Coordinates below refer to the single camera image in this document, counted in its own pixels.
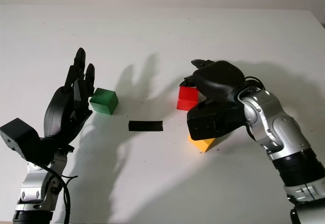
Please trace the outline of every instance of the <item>black cable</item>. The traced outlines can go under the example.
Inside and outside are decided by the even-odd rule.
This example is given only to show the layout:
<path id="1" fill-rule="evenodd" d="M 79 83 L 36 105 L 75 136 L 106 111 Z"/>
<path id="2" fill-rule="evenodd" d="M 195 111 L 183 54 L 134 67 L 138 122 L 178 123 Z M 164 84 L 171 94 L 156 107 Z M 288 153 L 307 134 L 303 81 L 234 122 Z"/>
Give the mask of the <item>black cable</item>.
<path id="1" fill-rule="evenodd" d="M 51 168 L 48 168 L 47 166 L 44 165 L 39 165 L 39 164 L 35 164 L 41 168 L 43 168 L 45 171 L 48 171 L 49 173 L 51 173 L 52 175 L 54 175 L 59 182 L 62 184 L 62 187 L 64 189 L 64 196 L 66 196 L 67 201 L 65 202 L 66 205 L 66 216 L 64 217 L 64 224 L 69 224 L 69 220 L 70 220 L 70 209 L 71 209 L 71 200 L 70 200 L 70 193 L 67 187 L 67 184 L 63 181 L 63 179 L 60 177 L 59 174 L 57 174 L 57 172 L 55 172 L 54 170 L 52 170 Z"/>
<path id="2" fill-rule="evenodd" d="M 64 177 L 64 178 L 68 178 L 68 179 L 69 179 L 69 180 L 66 182 L 66 185 L 68 185 L 68 183 L 69 183 L 72 179 L 77 178 L 78 176 L 67 177 L 67 176 L 65 176 L 65 175 L 62 175 L 62 177 Z M 66 191 L 65 191 L 65 190 L 63 190 L 63 201 L 64 201 L 64 204 L 66 205 L 66 204 L 67 204 L 67 200 L 66 200 Z"/>
<path id="3" fill-rule="evenodd" d="M 246 126 L 246 130 L 247 130 L 248 135 L 249 135 L 249 136 L 250 136 L 254 141 L 256 141 L 254 135 L 253 135 L 252 132 L 250 131 L 250 126 L 249 126 L 249 124 L 248 124 L 248 123 L 245 123 L 245 126 Z"/>
<path id="4" fill-rule="evenodd" d="M 253 76 L 248 76 L 248 77 L 246 77 L 245 79 L 247 79 L 247 78 L 255 79 L 257 82 L 259 82 L 259 83 L 262 85 L 262 89 L 265 89 L 264 84 L 262 83 L 262 81 L 260 81 L 260 79 L 258 79 L 258 78 L 256 78 L 256 77 L 253 77 Z"/>

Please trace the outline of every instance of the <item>yellow cube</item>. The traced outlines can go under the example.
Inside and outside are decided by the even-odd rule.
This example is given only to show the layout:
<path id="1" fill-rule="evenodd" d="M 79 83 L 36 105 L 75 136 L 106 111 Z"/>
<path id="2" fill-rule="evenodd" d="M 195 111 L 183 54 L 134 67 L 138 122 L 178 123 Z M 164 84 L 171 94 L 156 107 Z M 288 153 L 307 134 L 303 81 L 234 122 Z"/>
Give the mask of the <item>yellow cube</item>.
<path id="1" fill-rule="evenodd" d="M 215 139 L 193 140 L 191 135 L 188 135 L 188 140 L 194 144 L 200 151 L 207 152 Z"/>

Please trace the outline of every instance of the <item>stacked blocks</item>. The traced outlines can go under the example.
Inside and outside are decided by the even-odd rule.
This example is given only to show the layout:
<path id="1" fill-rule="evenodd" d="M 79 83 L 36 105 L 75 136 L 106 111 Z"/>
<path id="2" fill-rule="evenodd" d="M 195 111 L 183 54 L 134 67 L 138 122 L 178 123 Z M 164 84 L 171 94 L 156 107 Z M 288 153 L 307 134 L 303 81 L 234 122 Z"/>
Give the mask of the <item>stacked blocks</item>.
<path id="1" fill-rule="evenodd" d="M 189 111 L 199 102 L 199 91 L 196 88 L 179 86 L 177 109 Z"/>
<path id="2" fill-rule="evenodd" d="M 194 144 L 200 151 L 207 152 L 211 148 L 215 139 L 193 140 L 191 135 L 188 135 L 188 140 Z"/>
<path id="3" fill-rule="evenodd" d="M 118 104 L 118 99 L 116 92 L 98 88 L 91 97 L 90 103 L 95 111 L 112 115 Z"/>

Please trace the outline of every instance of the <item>white tabletop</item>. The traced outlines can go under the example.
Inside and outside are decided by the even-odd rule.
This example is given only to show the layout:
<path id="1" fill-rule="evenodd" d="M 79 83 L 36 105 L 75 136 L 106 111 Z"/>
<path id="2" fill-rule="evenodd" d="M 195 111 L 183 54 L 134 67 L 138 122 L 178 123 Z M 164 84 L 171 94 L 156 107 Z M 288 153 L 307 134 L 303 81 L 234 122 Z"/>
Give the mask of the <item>white tabletop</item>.
<path id="1" fill-rule="evenodd" d="M 187 141 L 178 85 L 193 59 L 224 59 L 259 77 L 325 163 L 325 29 L 307 11 L 0 7 L 0 125 L 43 118 L 79 47 L 95 87 L 115 90 L 68 156 L 71 223 L 290 223 L 293 207 L 265 152 L 240 128 L 200 153 Z M 163 132 L 129 132 L 163 120 Z M 24 160 L 0 143 L 0 219 L 11 220 Z M 53 220 L 64 217 L 62 196 Z"/>

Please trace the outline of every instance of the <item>black strip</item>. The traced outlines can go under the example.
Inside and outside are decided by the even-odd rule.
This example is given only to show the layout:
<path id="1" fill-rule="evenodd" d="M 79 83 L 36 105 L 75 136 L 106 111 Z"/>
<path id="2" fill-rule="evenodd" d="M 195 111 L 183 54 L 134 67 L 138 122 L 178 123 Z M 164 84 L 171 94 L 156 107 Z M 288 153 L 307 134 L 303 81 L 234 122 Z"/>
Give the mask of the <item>black strip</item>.
<path id="1" fill-rule="evenodd" d="M 160 132 L 163 131 L 163 121 L 129 121 L 129 131 Z"/>

